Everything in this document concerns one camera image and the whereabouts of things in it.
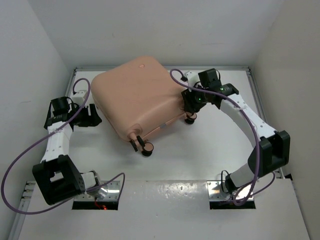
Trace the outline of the pink hard-shell suitcase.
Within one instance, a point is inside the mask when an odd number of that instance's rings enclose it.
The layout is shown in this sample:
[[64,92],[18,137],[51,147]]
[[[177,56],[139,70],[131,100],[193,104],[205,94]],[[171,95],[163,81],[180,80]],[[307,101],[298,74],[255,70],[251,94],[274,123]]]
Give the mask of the pink hard-shell suitcase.
[[196,120],[184,109],[183,91],[152,56],[137,57],[91,81],[96,107],[118,136],[145,157],[153,153],[150,139],[161,129],[180,119],[189,125]]

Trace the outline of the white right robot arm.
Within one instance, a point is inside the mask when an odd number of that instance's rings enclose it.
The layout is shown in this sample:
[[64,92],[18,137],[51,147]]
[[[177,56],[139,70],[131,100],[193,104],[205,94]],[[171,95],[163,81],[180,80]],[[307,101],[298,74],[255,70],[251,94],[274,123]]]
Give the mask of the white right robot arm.
[[254,187],[259,178],[289,163],[289,133],[276,130],[260,118],[233,84],[221,82],[218,70],[188,71],[181,74],[177,83],[185,87],[181,95],[187,113],[194,116],[208,104],[215,106],[233,120],[253,147],[246,163],[222,178],[220,189],[225,195],[236,200],[237,191]]

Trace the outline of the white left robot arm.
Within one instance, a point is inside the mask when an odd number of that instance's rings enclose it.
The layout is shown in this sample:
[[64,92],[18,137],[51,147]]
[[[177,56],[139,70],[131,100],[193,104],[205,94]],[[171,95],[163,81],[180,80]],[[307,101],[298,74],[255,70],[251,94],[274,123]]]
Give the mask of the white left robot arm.
[[48,140],[44,156],[32,168],[32,174],[48,205],[83,194],[100,183],[91,170],[81,173],[69,156],[74,127],[96,127],[102,120],[94,104],[86,104],[86,96],[59,97],[49,104],[44,128]]

